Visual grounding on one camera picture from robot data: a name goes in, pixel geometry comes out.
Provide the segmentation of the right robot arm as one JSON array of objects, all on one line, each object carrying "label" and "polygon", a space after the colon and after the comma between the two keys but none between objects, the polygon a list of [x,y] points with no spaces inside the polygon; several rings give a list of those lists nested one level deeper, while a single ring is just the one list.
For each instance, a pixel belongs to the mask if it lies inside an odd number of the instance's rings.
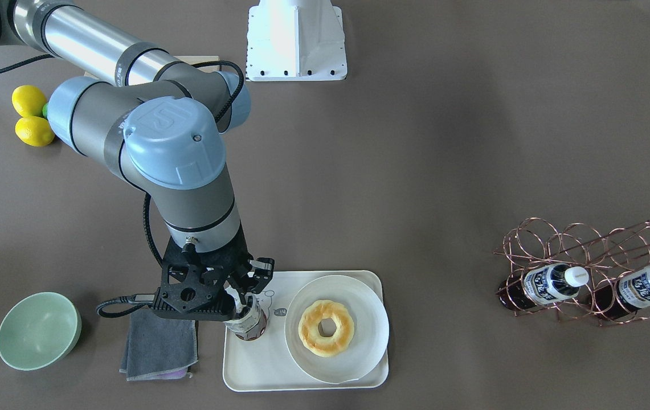
[{"label": "right robot arm", "polygon": [[0,45],[25,44],[88,72],[51,94],[55,135],[154,202],[171,238],[151,294],[101,303],[167,319],[233,323],[255,310],[273,260],[245,242],[222,135],[245,122],[241,70],[202,72],[70,1],[0,1]]}]

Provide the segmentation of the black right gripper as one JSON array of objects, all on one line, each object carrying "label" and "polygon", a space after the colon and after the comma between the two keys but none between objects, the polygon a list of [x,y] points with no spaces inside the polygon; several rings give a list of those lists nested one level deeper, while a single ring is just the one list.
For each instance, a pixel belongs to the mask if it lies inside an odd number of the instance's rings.
[{"label": "black right gripper", "polygon": [[150,307],[163,319],[227,321],[250,313],[252,294],[273,278],[275,260],[250,260],[243,229],[212,252],[169,239],[162,259],[161,284]]}]

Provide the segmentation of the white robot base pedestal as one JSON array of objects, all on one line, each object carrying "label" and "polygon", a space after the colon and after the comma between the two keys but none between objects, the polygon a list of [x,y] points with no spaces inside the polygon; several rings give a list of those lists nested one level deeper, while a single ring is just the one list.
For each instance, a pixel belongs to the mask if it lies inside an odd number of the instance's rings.
[{"label": "white robot base pedestal", "polygon": [[339,81],[348,75],[342,11],[330,1],[260,1],[248,11],[249,81]]}]

